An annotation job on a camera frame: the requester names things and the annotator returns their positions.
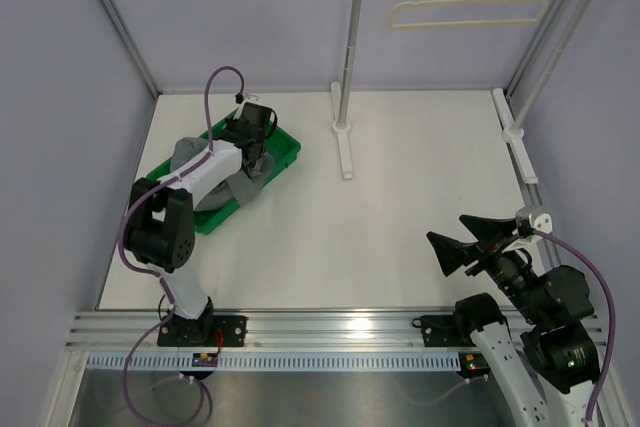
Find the cream hanger with metal hook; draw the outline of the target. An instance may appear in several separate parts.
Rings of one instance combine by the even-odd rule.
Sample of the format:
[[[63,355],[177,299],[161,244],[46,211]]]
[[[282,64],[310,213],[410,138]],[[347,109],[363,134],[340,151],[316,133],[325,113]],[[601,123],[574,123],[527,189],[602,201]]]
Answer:
[[[392,30],[527,26],[541,21],[548,0],[419,0],[391,8]]]

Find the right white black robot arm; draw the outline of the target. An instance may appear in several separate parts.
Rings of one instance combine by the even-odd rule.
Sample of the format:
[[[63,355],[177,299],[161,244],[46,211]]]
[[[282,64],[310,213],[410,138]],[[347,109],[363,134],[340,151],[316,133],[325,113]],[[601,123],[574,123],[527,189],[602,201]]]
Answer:
[[[527,250],[550,236],[551,216],[523,208],[511,219],[462,215],[459,220],[473,241],[433,231],[426,235],[442,273],[486,273],[530,328],[516,348],[501,308],[481,293],[455,303],[450,317],[455,337],[480,351],[517,425],[595,425],[602,371],[582,323],[594,313],[588,283],[569,265],[536,274]]]

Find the grey button-up shirt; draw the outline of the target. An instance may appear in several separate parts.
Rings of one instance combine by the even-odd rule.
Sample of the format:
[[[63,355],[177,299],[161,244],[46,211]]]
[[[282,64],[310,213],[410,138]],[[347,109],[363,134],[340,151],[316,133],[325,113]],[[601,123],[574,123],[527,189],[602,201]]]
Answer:
[[[170,161],[170,171],[179,169],[193,157],[204,150],[208,141],[199,137],[184,137],[174,146]],[[203,199],[195,205],[195,212],[216,211],[231,200],[236,200],[240,206],[254,199],[264,187],[267,177],[275,168],[275,159],[268,152],[258,159],[253,167],[240,171],[228,179],[220,182],[211,189]]]

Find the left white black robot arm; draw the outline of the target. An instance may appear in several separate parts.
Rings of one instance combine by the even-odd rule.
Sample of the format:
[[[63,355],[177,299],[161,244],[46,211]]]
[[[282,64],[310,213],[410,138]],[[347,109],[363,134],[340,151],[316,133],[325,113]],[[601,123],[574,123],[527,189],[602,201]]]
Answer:
[[[194,214],[199,207],[218,208],[231,199],[244,204],[260,193],[275,167],[266,142],[277,121],[272,108],[243,102],[191,159],[158,180],[141,178],[133,184],[118,252],[132,253],[135,259],[126,266],[157,278],[165,293],[169,312],[158,328],[159,345],[221,343],[212,300],[189,263]]]

